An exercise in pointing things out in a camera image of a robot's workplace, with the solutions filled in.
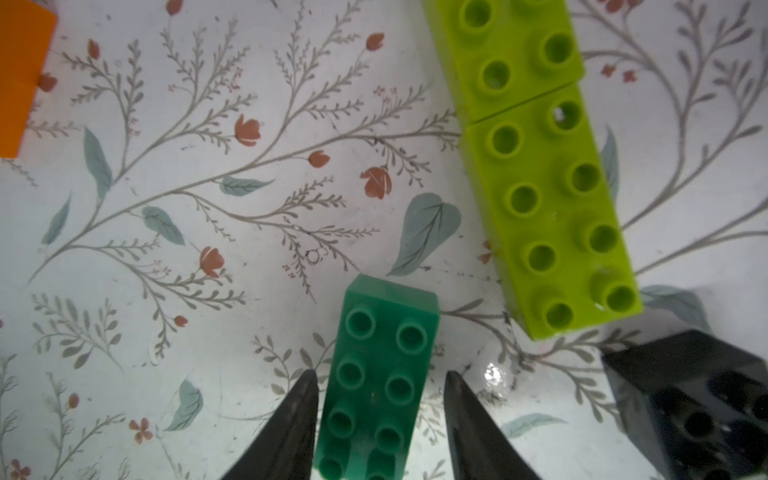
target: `printed leaf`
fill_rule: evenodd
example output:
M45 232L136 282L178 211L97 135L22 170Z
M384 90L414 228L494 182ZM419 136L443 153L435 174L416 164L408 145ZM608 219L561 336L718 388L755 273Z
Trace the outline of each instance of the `printed leaf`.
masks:
M456 206L443 203L437 194L413 197L402 225L400 252L389 275L414 272L430 253L453 235L462 223Z
M68 346L64 349L63 352L61 352L61 356L64 358L67 358L69 356L77 355L80 353L80 350L83 349L84 343L81 343L80 346Z
M152 231L158 232L165 240L176 245L184 245L184 236L174 225L165 210L158 207L145 207L141 211L144 217L144 225Z
M91 356L91 352L83 353L74 361L74 369L77 370L88 361L88 357Z
M78 309L74 306L74 302L72 302L71 299L67 298L64 301L64 305L67 306L67 311L69 312L69 316L74 320L75 323L78 322Z
M651 309L669 310L688 325L711 332L707 312L698 295L676 286L650 285L640 291L643 304Z
M104 198L112 186L112 170L109 168L101 143L96 135L85 128L85 140L83 142L85 152L85 166L96 180L96 194L100 199Z
M266 187L272 182L274 182L274 180L262 182L260 180L254 180L250 178L224 177L221 179L219 188L227 195L242 197L243 195L248 195L251 192L255 192L260 188Z
M313 368L312 357L309 355L309 353L307 353L305 349L299 350L299 353L301 354L301 360L304 362L304 365L306 365L307 368Z
M578 355L579 358L581 358L581 360L586 362L586 363L594 362L594 355L592 355L589 352L585 352L582 349L572 349L572 352L575 353L576 355Z
M616 196L619 194L619 150L611 127L608 127L608 138L605 139L600 158L603 161L605 180L608 182L608 188L611 189L611 200L616 203Z
M166 432L176 432L184 430L203 409L203 394L192 385L189 380L184 380L179 387L179 400L181 404L174 413L174 419L170 421L170 426L165 429Z
M64 205L59 209L58 212L56 212L53 218L51 218L51 223L48 225L48 231L45 232L45 235L43 235L43 240L41 241L43 245L50 245L51 243L54 243L58 236L61 234L65 223L67 223L67 216L69 215L69 202L71 200L72 196L70 195Z
M320 345L323 348L326 348L326 342L325 342L325 340L323 340L323 338L321 337L321 335L319 333L313 333L312 334L312 338L315 339L315 343L317 343L318 345Z
M566 423L564 420L557 419L553 416L545 415L544 413L529 413L523 415L520 418L506 422L501 427L501 431L508 439L516 439L522 437L526 433L533 429L544 425L552 425L555 423Z

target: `dark green lego brick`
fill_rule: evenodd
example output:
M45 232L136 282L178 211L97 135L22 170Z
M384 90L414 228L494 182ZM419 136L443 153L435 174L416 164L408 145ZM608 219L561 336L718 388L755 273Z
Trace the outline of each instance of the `dark green lego brick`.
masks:
M402 478L439 318L434 293L365 275L349 286L314 458L324 478Z
M462 127L584 76L564 0L422 0Z

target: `black lego brick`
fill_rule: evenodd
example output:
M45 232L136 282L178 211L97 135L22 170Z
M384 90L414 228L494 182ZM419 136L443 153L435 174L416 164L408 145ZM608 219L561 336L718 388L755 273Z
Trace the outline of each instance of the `black lego brick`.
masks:
M697 330L603 356L627 435L667 480L768 471L768 372Z

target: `orange lego brick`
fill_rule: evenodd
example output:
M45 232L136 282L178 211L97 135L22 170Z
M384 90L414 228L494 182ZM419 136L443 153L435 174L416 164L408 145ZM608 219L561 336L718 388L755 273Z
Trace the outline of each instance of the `orange lego brick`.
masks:
M31 0L0 1L0 157L18 156L57 20Z

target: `red flower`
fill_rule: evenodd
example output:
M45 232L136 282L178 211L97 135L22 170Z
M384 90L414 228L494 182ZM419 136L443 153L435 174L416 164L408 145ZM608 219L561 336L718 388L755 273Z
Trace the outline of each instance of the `red flower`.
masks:
M600 73L601 73L603 76L605 76L606 78L610 78L610 77L611 77L611 75L613 75L615 71L616 71L616 65L613 65L613 64L607 63L607 64L605 64L605 66L603 67L603 71L601 71Z
M487 240L486 240L485 242L483 242L483 243L482 243L482 246L483 246L483 247L484 247L486 250L490 250L490 249L491 249L491 244L490 244L490 242L488 242ZM492 252L483 253L482 255L480 255L480 256L478 257L478 260L480 260L480 261L481 261L481 262L483 262L483 263L488 263L488 262L490 262L490 261L491 261L491 256L492 256Z
M379 50L382 47L383 41L383 33L373 33L368 37L368 40L366 40L366 48L368 48L370 51Z
M57 83L58 80L56 77L52 77L47 73L41 74L40 77L38 77L38 87L45 92L53 90L53 87L55 87Z
M635 70L627 70L624 72L624 83L634 83L637 81L637 73Z
M168 12L170 16L174 16L178 12L181 12L181 6L183 4L184 0L168 0L168 3L165 4L165 11Z
M219 274L215 272L215 269L222 266L224 266L224 258L219 253L219 249L203 248L203 253L200 254L200 268L203 269L206 275L219 278Z
M605 11L608 13L616 13L624 6L624 0L608 0L605 5Z
M101 56L101 49L99 48L98 43L90 38L88 39L88 56L94 60L98 60Z
M11 460L13 465L13 472L11 472L11 478L13 480L27 480L27 477L32 474L32 470L29 467L22 468L22 464L14 458Z
M149 420L141 419L141 427L136 423L136 420L131 420L131 423L128 424L128 428L136 432L134 440L137 444L141 445L142 440L148 442L152 440L152 432L149 431Z
M380 167L371 167L360 174L360 178L367 178L366 195L371 198L383 200L384 196L392 191L392 179L389 172Z
M235 123L235 138L246 147L252 147L256 144L256 140L261 138L259 122L252 118L247 122L243 122L244 118L245 115L241 115L237 119L237 123Z
M327 164L330 159L331 157L324 154L322 150L312 152L309 158L310 165L312 165L315 168L322 167L323 165Z

